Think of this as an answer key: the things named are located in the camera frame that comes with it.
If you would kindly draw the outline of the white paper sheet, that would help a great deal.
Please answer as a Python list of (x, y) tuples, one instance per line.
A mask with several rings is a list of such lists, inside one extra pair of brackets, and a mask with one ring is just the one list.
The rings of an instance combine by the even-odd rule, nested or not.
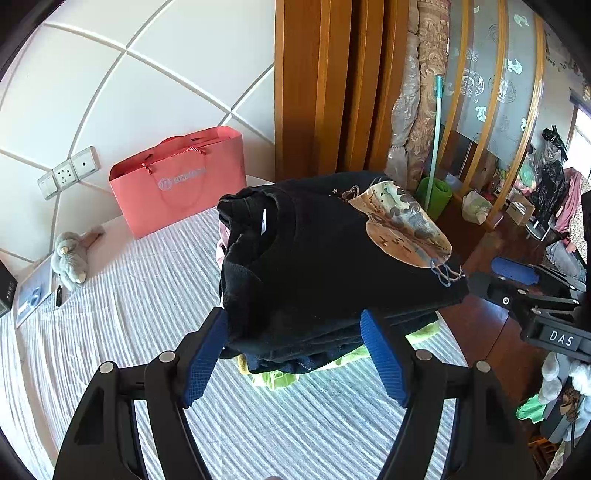
[(50, 296), (53, 290), (51, 256), (43, 260), (20, 284), (15, 326), (19, 328)]

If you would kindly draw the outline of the pink folded garment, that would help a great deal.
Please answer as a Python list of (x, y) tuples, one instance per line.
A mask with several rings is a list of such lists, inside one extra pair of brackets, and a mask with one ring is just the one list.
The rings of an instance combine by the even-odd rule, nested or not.
[(230, 230), (222, 222), (218, 223), (218, 234), (219, 238), (216, 244), (215, 258), (218, 267), (222, 266), (223, 259), (228, 251), (228, 242), (230, 236)]

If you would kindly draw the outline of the blue scissors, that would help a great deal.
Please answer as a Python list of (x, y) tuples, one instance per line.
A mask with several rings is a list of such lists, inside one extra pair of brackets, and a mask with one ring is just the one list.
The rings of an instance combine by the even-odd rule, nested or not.
[(26, 305), (29, 308), (34, 308), (34, 307), (38, 306), (42, 300), (42, 295), (43, 295), (42, 287), (41, 286), (36, 287), (30, 293), (30, 295), (27, 297)]

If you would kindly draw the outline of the dark green gift bag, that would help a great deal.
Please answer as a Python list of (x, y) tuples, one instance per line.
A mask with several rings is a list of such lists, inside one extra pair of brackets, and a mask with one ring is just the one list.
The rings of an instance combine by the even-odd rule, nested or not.
[(8, 268), (0, 262), (0, 316), (12, 309), (18, 282)]

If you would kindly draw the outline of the red paper bag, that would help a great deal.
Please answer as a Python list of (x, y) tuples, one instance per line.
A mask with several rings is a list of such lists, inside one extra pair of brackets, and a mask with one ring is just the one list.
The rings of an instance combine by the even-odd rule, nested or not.
[(170, 137), (113, 165), (108, 182), (133, 237), (145, 237), (246, 186), (242, 133), (219, 126)]

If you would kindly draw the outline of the striped bed sheet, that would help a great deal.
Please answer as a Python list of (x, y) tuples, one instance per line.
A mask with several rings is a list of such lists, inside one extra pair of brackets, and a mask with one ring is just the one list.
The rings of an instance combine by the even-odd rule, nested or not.
[[(140, 239), (110, 225), (91, 274), (61, 307), (1, 321), (1, 426), (37, 479), (49, 479), (78, 404), (105, 362), (146, 364), (196, 331), (221, 300), (217, 206)], [(219, 355), (184, 412), (215, 479), (374, 479), (405, 414), (369, 358), (312, 371), (287, 388), (253, 386)]]

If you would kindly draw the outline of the olive yellow folded garment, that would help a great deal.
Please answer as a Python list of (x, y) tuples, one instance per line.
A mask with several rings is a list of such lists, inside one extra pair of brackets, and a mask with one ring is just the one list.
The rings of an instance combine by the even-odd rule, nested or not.
[[(437, 311), (436, 314), (436, 320), (406, 336), (406, 339), (411, 345), (417, 345), (423, 341), (429, 340), (440, 332), (443, 317), (440, 315), (439, 311)], [(318, 371), (345, 367), (349, 363), (369, 357), (370, 353), (368, 348), (365, 345), (362, 345), (352, 352), (335, 359), (335, 361), (318, 368)], [(241, 372), (242, 375), (249, 377), (249, 381), (253, 386), (267, 388), (270, 389), (270, 391), (287, 388), (291, 384), (296, 383), (298, 377), (300, 377), (298, 374), (287, 373), (280, 370), (254, 374), (249, 370), (246, 357), (243, 354), (238, 355), (238, 358), (236, 358), (236, 366), (238, 366), (238, 371)]]

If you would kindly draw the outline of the grey plush toy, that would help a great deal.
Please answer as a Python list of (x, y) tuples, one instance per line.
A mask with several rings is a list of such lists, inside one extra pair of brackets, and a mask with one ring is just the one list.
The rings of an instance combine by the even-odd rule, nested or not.
[(104, 233), (104, 228), (97, 226), (82, 235), (66, 231), (55, 239), (51, 267), (69, 292), (85, 283), (89, 270), (88, 249)]

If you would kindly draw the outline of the black t-shirt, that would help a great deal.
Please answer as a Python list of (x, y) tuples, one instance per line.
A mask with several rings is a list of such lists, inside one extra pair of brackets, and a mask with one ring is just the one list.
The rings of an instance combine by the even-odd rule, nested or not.
[(285, 362), (363, 342), (363, 310), (403, 334), (461, 303), (466, 276), (420, 203), (368, 171), (281, 181), (226, 195), (221, 266), (229, 336), (221, 355)]

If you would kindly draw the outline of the navy folded garment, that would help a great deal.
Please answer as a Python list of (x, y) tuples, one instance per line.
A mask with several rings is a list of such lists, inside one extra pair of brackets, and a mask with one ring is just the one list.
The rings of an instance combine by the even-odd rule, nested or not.
[(253, 355), (242, 354), (245, 359), (247, 371), (252, 374), (263, 374), (274, 371), (286, 374), (303, 375), (315, 370), (332, 369), (346, 366), (349, 363), (369, 358), (370, 353), (365, 346), (352, 350), (339, 358), (335, 357), (335, 351), (301, 357), (285, 362), (273, 362), (270, 360), (257, 359)]

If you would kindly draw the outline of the green bucket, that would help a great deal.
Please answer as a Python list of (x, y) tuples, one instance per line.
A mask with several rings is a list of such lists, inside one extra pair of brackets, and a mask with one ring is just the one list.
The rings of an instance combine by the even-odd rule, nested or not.
[[(429, 186), (429, 179), (423, 178), (415, 190), (415, 198), (422, 207), (426, 205), (427, 190)], [(428, 215), (432, 220), (437, 221), (447, 207), (453, 196), (451, 187), (443, 180), (435, 178), (433, 180), (431, 197), (429, 201)]]

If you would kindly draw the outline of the wall switch socket panel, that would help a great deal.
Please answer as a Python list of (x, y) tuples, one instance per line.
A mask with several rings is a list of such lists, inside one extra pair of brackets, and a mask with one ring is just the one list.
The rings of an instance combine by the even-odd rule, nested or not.
[(49, 200), (99, 169), (96, 149), (90, 146), (46, 172), (38, 179), (37, 184), (43, 198)]

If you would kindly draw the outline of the black marker pen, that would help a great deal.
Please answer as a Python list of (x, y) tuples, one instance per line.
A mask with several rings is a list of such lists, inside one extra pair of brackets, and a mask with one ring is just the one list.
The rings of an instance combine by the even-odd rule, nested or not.
[(61, 285), (58, 285), (55, 291), (55, 307), (61, 307), (63, 303), (63, 288)]

